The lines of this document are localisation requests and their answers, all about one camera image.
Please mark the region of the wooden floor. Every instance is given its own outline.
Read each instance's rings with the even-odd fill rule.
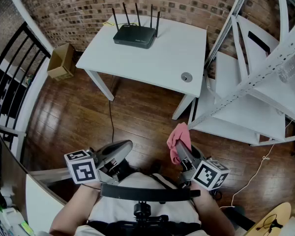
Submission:
[[[182,94],[110,75],[101,77],[115,95],[111,103],[114,141],[130,139],[134,145],[127,157],[129,163],[144,170],[154,160],[161,160],[162,174],[175,178],[180,166],[171,163],[166,140],[178,123],[187,122],[187,111],[179,120],[171,119]],[[220,206],[231,204],[232,195],[248,182],[270,149],[195,130],[190,136],[206,156],[232,170],[221,188]],[[29,170],[65,167],[64,154],[88,147],[98,149],[111,140],[108,100],[85,71],[77,69],[74,78],[61,82],[47,79],[30,119],[23,164]],[[295,200],[292,150],[293,143],[275,145],[271,159],[235,197],[234,204],[245,207],[250,219],[257,221],[281,202]]]

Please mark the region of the pink cloth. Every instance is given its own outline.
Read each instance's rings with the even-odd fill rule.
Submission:
[[[177,140],[181,140],[188,149],[191,150],[191,140],[190,140],[190,134],[189,134],[189,129],[186,123],[179,123],[176,128],[172,131],[170,134],[168,140],[167,140],[167,145],[168,148],[171,150],[171,159],[173,164],[180,164],[180,159],[177,154],[177,149],[176,149],[176,142]]]

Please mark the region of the white shirt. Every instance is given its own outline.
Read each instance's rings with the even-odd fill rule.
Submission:
[[[176,189],[170,182],[166,181],[161,175],[155,174],[163,183]],[[146,189],[165,189],[163,185],[155,181],[153,178],[143,175],[142,173],[134,173],[125,178],[119,186],[146,188]],[[103,221],[106,223],[114,223],[117,221],[131,221],[133,222],[133,208],[137,201],[121,200],[114,198],[102,197],[93,207],[88,220],[89,221]],[[159,202],[147,202],[151,206],[151,217],[167,215],[169,221],[185,222],[185,223],[199,223],[199,216],[191,201],[181,202],[166,202],[160,204]],[[104,236],[102,233],[90,226],[79,226],[75,232],[75,236]],[[196,231],[188,236],[207,236],[203,231]]]

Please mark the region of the metal shelving unit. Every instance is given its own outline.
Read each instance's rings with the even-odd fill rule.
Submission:
[[[295,6],[295,0],[288,0]],[[295,120],[295,89],[280,81],[276,70],[295,55],[295,26],[289,29],[287,0],[279,0],[280,41],[238,15],[244,0],[236,0],[205,62],[216,59],[215,80],[205,76],[199,99],[194,99],[189,129],[254,146],[294,141],[285,137],[285,116]],[[248,65],[239,44],[242,34]],[[232,28],[238,59],[218,51]],[[261,39],[269,53],[251,39]],[[272,138],[259,142],[260,135]]]

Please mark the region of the forearm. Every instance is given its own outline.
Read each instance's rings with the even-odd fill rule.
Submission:
[[[220,210],[209,192],[196,183],[191,189],[200,189],[201,196],[193,199],[203,230],[210,236],[233,236],[235,230],[229,219]]]
[[[100,184],[93,184],[92,187],[100,189]],[[74,235],[78,226],[87,221],[98,195],[99,190],[81,185],[71,200],[54,218],[50,234],[54,236]]]

